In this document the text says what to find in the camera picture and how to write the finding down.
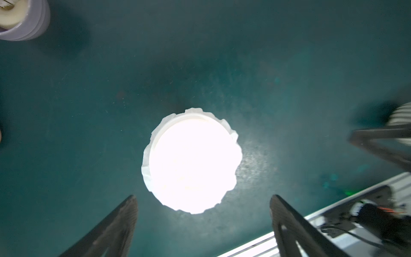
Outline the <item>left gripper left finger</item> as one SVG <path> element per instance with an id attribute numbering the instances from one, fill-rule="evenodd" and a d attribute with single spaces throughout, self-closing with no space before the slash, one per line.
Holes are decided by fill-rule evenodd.
<path id="1" fill-rule="evenodd" d="M 138 202 L 130 195 L 62 257 L 127 257 L 138 218 Z"/>

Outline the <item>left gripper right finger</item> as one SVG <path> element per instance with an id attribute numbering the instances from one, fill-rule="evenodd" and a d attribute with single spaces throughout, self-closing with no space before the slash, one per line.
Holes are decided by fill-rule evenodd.
<path id="1" fill-rule="evenodd" d="M 270 213 L 281 257 L 300 257 L 299 246 L 309 257 L 346 257 L 279 195 L 270 199 Z"/>

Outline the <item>white plastic cup lid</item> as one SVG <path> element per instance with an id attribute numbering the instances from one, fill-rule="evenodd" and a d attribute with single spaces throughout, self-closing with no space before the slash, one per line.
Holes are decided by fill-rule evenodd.
<path id="1" fill-rule="evenodd" d="M 243 159 L 238 137 L 225 119 L 201 108 L 163 118 L 143 152 L 146 188 L 174 211 L 214 208 L 236 186 Z"/>

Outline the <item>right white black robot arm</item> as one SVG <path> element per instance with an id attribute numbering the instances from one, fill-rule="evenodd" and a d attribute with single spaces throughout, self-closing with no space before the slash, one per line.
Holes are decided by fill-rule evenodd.
<path id="1" fill-rule="evenodd" d="M 411 137 L 411 125 L 393 125 L 353 131 L 348 142 L 382 160 L 393 163 L 404 171 L 411 171 L 411 151 L 394 146 L 399 139 Z"/>

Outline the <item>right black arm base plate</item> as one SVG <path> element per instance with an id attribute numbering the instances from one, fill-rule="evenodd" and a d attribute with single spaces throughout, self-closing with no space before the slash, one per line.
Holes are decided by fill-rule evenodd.
<path id="1" fill-rule="evenodd" d="M 411 255 L 411 216 L 391 200 L 389 186 L 342 203 L 323 214 L 320 231 L 331 238 L 342 234 L 376 248 L 374 257 Z"/>

